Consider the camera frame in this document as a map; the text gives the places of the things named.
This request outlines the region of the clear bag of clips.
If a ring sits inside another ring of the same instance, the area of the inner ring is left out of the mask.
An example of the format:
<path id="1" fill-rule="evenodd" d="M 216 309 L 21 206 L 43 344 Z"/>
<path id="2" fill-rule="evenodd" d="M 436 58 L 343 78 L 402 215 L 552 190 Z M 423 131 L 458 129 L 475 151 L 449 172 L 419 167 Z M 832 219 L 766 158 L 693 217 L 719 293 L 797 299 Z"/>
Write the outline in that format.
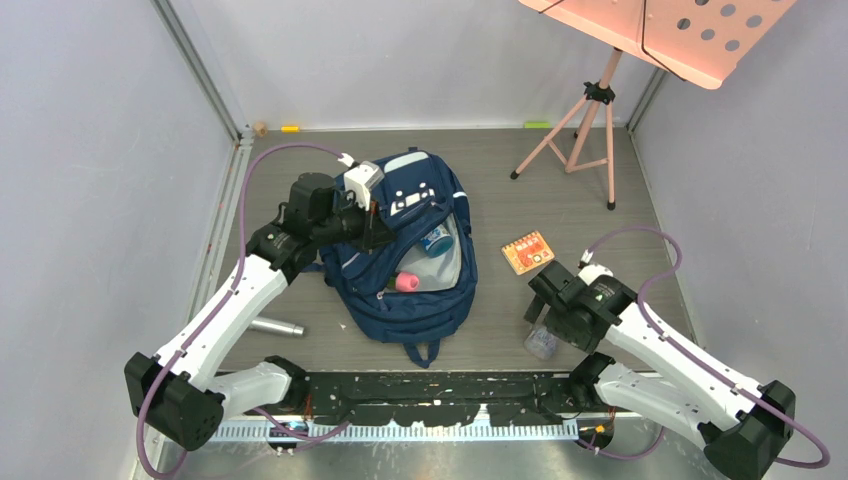
<path id="1" fill-rule="evenodd" d="M 557 337 L 546 327 L 533 329 L 524 340 L 524 348 L 536 358 L 547 360 L 556 352 Z"/>

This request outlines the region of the blue tape roll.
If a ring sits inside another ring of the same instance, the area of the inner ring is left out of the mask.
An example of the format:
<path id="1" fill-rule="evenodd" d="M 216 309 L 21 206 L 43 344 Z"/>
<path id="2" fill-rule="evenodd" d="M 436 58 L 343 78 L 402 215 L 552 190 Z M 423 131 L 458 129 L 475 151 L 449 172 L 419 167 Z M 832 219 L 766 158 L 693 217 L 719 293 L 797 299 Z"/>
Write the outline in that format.
<path id="1" fill-rule="evenodd" d="M 419 243 L 429 258 L 437 258 L 452 248 L 454 239 L 447 226 L 440 224 L 425 234 Z"/>

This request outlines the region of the navy blue backpack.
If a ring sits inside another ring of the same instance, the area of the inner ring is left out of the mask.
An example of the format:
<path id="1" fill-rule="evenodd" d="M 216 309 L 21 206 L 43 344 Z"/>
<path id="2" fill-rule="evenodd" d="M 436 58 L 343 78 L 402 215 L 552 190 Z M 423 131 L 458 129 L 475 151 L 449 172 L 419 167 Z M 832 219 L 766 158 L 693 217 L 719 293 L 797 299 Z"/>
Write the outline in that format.
<path id="1" fill-rule="evenodd" d="M 325 246 L 308 268 L 322 273 L 366 336 L 402 345 L 415 365 L 428 368 L 441 340 L 468 317 L 478 283 L 468 197 L 446 162 L 425 150 L 412 147 L 376 164 L 385 177 L 372 197 L 396 239 L 371 252 L 347 243 Z M 440 224 L 454 244 L 429 258 L 419 241 Z M 419 277 L 417 291 L 386 288 L 399 271 Z"/>

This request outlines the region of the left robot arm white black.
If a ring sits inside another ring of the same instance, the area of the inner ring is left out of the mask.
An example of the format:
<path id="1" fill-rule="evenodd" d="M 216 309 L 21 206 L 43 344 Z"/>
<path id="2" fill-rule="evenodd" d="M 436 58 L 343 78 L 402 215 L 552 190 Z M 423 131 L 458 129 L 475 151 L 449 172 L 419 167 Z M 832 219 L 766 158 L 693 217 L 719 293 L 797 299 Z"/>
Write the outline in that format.
<path id="1" fill-rule="evenodd" d="M 141 426 L 195 451 L 231 415 L 266 404 L 293 414 L 305 405 L 305 385 L 278 358 L 224 377 L 217 370 L 254 318 L 320 248 L 347 243 L 368 251 L 394 240 L 375 194 L 383 178 L 364 163 L 339 180 L 321 173 L 297 179 L 277 216 L 243 243 L 228 283 L 155 355 L 137 352 L 127 361 L 131 408 Z"/>

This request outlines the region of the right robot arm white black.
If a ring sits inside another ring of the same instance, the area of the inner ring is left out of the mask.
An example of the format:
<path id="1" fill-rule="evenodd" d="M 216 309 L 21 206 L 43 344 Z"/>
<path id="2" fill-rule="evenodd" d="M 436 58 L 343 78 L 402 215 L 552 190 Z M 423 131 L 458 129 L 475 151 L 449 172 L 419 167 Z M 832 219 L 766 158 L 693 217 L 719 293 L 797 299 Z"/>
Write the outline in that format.
<path id="1" fill-rule="evenodd" d="M 550 262 L 529 282 L 525 318 L 585 352 L 569 375 L 584 410 L 640 414 L 687 438 L 729 479 L 761 479 L 794 430 L 796 396 L 762 385 L 679 334 L 606 267 Z"/>

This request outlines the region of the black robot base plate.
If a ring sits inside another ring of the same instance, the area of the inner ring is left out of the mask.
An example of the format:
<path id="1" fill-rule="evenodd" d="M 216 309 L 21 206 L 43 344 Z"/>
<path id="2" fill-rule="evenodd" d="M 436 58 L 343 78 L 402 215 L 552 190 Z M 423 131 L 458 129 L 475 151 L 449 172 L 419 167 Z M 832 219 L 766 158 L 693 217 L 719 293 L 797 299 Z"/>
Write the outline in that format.
<path id="1" fill-rule="evenodd" d="M 493 426 L 555 425 L 613 408 L 576 386 L 566 372 L 312 372 L 266 411 L 320 425 L 466 426 L 484 415 Z"/>

